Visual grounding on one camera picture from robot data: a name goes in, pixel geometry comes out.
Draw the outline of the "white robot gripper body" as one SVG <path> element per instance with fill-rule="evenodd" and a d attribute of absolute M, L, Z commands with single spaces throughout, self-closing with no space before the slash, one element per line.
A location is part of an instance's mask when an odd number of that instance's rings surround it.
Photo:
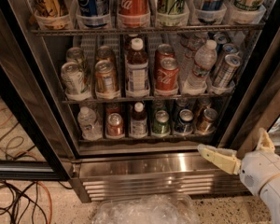
<path fill-rule="evenodd" d="M 264 150 L 246 153 L 239 177 L 255 196 L 260 196 L 268 185 L 280 193 L 280 156 Z"/>

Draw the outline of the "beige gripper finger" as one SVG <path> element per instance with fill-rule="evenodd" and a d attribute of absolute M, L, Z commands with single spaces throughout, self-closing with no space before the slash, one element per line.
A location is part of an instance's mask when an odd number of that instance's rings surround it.
<path fill-rule="evenodd" d="M 257 143 L 257 150 L 263 150 L 274 153 L 275 146 L 273 144 L 273 141 L 263 128 L 259 128 L 258 136 L 259 140 Z"/>
<path fill-rule="evenodd" d="M 216 148 L 204 144 L 197 146 L 200 155 L 207 161 L 229 175 L 240 173 L 241 161 L 236 157 L 237 152 L 227 148 Z"/>

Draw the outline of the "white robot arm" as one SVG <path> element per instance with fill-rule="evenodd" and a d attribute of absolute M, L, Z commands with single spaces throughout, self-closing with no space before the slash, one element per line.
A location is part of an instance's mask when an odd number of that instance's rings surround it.
<path fill-rule="evenodd" d="M 259 140 L 254 151 L 240 160 L 237 152 L 227 148 L 198 145 L 200 155 L 229 175 L 238 175 L 246 188 L 267 205 L 272 224 L 280 224 L 280 156 L 268 133 L 259 129 Z"/>

